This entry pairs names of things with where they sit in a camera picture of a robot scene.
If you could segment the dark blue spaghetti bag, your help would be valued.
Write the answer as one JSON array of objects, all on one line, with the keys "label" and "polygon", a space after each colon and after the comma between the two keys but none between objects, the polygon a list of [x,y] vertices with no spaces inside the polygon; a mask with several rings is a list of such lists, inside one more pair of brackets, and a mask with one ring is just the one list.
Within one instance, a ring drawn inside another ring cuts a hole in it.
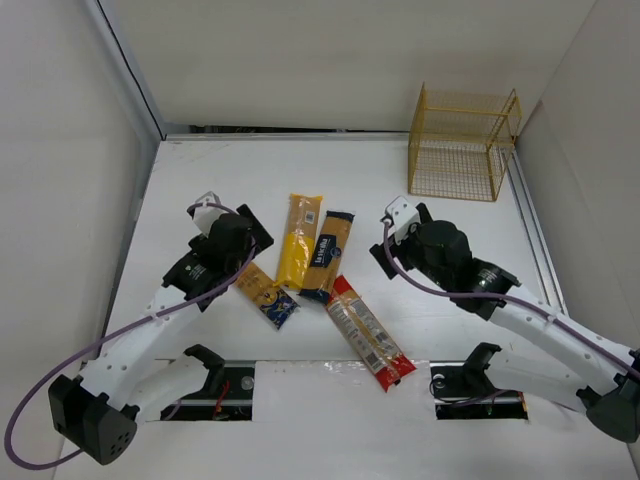
[{"label": "dark blue spaghetti bag", "polygon": [[328,210],[299,295],[327,305],[355,215]]}]

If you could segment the red white spaghetti bag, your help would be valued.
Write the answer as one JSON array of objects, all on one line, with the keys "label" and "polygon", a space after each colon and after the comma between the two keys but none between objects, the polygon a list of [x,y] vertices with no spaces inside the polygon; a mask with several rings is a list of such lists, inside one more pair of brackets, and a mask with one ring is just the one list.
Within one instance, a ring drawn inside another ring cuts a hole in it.
[{"label": "red white spaghetti bag", "polygon": [[326,311],[384,392],[416,370],[343,275],[334,282]]}]

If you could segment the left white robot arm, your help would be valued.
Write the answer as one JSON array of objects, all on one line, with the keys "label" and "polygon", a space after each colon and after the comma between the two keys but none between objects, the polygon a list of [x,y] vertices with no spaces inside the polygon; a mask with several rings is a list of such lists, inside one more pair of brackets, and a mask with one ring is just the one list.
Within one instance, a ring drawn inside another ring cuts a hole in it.
[{"label": "left white robot arm", "polygon": [[196,344],[152,373],[158,351],[223,295],[274,240],[251,209],[205,197],[187,210],[199,229],[188,252],[163,276],[141,319],[106,336],[100,355],[48,388],[55,430],[100,465],[129,447],[149,414],[201,390],[223,359]]}]

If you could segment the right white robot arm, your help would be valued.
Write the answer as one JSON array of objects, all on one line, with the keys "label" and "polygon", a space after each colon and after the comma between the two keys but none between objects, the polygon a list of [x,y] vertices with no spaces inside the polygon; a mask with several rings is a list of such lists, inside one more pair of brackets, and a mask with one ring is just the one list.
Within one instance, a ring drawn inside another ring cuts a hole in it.
[{"label": "right white robot arm", "polygon": [[484,343],[465,360],[466,383],[490,396],[514,390],[586,416],[623,443],[639,438],[639,352],[611,341],[544,303],[507,270],[473,256],[455,224],[399,196],[370,252],[388,278],[449,299],[458,308],[524,338],[551,357],[535,364]]}]

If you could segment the orange blue pasta bag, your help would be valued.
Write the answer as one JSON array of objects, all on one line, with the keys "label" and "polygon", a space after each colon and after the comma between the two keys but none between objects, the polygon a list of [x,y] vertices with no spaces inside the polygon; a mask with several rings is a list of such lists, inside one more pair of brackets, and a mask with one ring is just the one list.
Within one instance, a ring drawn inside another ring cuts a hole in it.
[{"label": "orange blue pasta bag", "polygon": [[299,304],[255,262],[246,267],[235,286],[277,331],[299,308]]}]

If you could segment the yellow spaghetti bag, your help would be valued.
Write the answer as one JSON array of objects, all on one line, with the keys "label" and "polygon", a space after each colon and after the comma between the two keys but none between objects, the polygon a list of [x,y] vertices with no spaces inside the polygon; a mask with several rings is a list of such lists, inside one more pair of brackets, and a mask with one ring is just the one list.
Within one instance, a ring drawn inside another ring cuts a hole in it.
[{"label": "yellow spaghetti bag", "polygon": [[299,291],[315,248],[322,196],[291,194],[275,284]]}]

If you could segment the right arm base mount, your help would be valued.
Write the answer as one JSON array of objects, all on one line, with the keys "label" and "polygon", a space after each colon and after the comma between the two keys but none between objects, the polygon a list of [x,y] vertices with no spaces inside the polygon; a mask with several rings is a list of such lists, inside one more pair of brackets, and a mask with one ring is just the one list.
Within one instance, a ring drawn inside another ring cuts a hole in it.
[{"label": "right arm base mount", "polygon": [[430,363],[429,391],[434,398],[438,420],[528,420],[524,396],[516,391],[498,390],[464,377],[463,362]]}]

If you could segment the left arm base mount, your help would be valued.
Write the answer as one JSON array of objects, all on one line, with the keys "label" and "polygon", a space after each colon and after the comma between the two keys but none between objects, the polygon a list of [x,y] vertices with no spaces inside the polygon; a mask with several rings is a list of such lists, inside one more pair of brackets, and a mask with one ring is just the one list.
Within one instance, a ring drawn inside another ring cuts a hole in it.
[{"label": "left arm base mount", "polygon": [[161,421],[251,421],[255,361],[227,362],[204,387],[161,411]]}]

